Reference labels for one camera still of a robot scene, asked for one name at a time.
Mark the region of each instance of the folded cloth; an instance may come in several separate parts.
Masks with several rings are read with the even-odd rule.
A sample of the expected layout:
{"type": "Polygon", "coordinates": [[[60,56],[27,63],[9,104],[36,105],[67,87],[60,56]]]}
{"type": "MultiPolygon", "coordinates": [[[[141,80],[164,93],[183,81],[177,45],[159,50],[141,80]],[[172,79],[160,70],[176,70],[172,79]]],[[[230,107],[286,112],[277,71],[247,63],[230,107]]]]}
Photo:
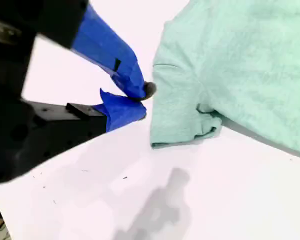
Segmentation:
{"type": "Polygon", "coordinates": [[[190,0],[154,60],[151,143],[218,134],[218,111],[300,151],[300,0],[190,0]]]}

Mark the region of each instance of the mint green sweatshirt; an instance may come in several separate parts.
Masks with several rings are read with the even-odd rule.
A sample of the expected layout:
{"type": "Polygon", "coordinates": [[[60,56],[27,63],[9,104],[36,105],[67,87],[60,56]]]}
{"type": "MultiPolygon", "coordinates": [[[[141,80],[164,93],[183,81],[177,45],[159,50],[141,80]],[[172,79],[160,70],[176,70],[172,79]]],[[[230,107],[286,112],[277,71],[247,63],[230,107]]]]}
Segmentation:
{"type": "Polygon", "coordinates": [[[153,145],[217,135],[218,111],[300,151],[300,0],[190,0],[153,77],[153,145]]]}

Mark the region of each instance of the black metal bracket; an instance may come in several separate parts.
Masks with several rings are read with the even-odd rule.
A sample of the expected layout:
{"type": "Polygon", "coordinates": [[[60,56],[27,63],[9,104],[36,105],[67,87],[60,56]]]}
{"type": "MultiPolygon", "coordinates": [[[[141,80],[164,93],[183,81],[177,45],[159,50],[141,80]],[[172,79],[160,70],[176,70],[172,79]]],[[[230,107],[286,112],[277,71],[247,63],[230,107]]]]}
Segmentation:
{"type": "Polygon", "coordinates": [[[0,91],[0,183],[106,132],[92,106],[29,102],[0,91]]]}

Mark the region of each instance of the white table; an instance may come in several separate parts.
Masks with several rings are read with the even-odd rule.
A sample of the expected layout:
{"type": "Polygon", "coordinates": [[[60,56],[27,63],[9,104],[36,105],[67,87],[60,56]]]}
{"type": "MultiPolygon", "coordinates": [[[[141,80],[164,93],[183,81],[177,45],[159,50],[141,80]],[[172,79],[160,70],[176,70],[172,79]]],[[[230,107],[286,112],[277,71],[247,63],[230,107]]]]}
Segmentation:
{"type": "MultiPolygon", "coordinates": [[[[187,0],[94,1],[135,50],[146,80],[164,22],[187,0]]],[[[23,96],[98,104],[119,90],[98,67],[38,39],[23,96]]],[[[13,240],[300,240],[300,158],[226,127],[152,150],[148,118],[0,185],[13,240]]]]}

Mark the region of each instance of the sweatshirt sleeve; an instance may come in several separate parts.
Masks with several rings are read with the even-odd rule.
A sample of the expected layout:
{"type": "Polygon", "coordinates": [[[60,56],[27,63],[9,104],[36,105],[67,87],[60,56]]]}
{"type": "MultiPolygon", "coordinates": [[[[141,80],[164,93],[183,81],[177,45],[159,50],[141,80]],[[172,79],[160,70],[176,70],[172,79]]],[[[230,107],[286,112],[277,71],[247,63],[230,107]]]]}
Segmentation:
{"type": "Polygon", "coordinates": [[[201,11],[197,16],[193,15],[192,9],[200,7],[195,2],[190,1],[172,22],[165,25],[154,60],[153,79],[157,93],[151,124],[153,147],[212,137],[221,127],[221,120],[209,114],[213,109],[209,108],[204,86],[196,75],[200,39],[208,14],[201,11]]]}

